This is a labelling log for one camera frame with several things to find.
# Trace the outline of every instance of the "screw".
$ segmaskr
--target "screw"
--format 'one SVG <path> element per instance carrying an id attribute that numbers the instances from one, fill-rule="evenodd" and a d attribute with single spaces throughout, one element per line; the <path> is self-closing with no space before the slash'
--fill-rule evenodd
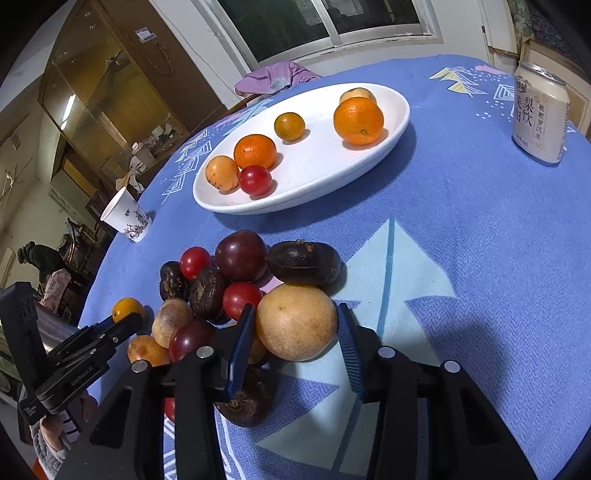
<path id="1" fill-rule="evenodd" d="M 396 350 L 391 346 L 383 346 L 378 350 L 378 355 L 382 358 L 393 358 L 396 355 Z"/>
<path id="2" fill-rule="evenodd" d="M 460 371 L 460 364 L 453 360 L 448 360 L 443 364 L 443 368 L 451 374 L 457 374 Z"/>
<path id="3" fill-rule="evenodd" d="M 207 358 L 209 356 L 213 355 L 213 348 L 211 348 L 210 346 L 202 346 L 201 348 L 199 348 L 197 350 L 197 356 L 199 358 Z"/>
<path id="4" fill-rule="evenodd" d="M 141 373 L 144 372 L 148 368 L 148 362 L 146 360 L 136 360 L 131 365 L 131 371 L 134 373 Z"/>

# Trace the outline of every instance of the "cabinet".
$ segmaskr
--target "cabinet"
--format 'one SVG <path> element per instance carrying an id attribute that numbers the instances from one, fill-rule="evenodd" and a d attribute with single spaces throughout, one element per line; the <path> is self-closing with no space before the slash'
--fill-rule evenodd
<path id="1" fill-rule="evenodd" d="M 130 18 L 155 37 L 131 31 Z M 129 170 L 134 143 L 164 161 L 225 111 L 148 0 L 80 0 L 56 40 L 39 101 L 111 187 Z"/>

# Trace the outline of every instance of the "round table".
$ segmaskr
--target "round table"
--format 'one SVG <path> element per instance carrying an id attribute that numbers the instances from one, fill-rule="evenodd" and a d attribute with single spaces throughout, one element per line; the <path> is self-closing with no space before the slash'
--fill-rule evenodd
<path id="1" fill-rule="evenodd" d="M 268 105 L 346 82 L 387 85 L 411 105 L 407 130 L 380 164 L 282 212 L 229 216 L 197 205 L 194 176 L 224 135 Z M 569 124 L 561 163 L 534 162 L 511 140 L 513 94 L 511 76 L 477 59 L 399 59 L 297 85 L 207 127 L 141 196 L 154 223 L 138 244 L 115 238 L 82 325 L 127 296 L 157 311 L 160 266 L 193 245 L 213 252 L 233 231 L 253 230 L 269 245 L 326 242 L 346 263 L 332 297 L 411 359 L 461 363 L 538 478 L 553 479 L 591 419 L 591 146 Z M 120 348 L 91 393 L 103 397 L 128 367 Z M 228 478 L 361 478 L 376 406 L 355 401 L 339 346 L 277 375 L 262 425 L 217 417 Z M 165 432 L 174 479 L 169 421 Z"/>

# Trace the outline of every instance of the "beverage can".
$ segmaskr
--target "beverage can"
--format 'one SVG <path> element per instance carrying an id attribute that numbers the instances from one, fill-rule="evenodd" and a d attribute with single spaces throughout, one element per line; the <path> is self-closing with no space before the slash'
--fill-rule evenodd
<path id="1" fill-rule="evenodd" d="M 533 63 L 515 72 L 513 139 L 527 153 L 550 164 L 560 162 L 569 119 L 566 83 Z"/>

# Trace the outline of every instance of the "white paper cup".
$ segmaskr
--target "white paper cup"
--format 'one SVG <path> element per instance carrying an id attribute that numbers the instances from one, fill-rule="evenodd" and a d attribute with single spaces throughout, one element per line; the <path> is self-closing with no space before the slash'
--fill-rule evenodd
<path id="1" fill-rule="evenodd" d="M 152 219 L 142 210 L 126 188 L 117 192 L 100 219 L 134 242 L 139 242 L 145 237 L 152 225 Z"/>

